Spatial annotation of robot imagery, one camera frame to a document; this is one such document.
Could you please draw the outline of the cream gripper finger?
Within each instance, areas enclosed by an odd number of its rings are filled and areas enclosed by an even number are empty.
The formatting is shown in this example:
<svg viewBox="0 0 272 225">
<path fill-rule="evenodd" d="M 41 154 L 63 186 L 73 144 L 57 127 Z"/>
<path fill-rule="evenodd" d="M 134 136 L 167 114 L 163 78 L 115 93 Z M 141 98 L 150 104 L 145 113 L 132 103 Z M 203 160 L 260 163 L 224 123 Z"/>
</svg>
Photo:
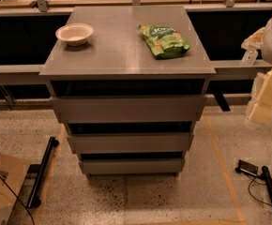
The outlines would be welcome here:
<svg viewBox="0 0 272 225">
<path fill-rule="evenodd" d="M 258 124 L 264 124 L 272 118 L 272 109 L 255 104 L 249 114 L 249 120 Z"/>
</svg>

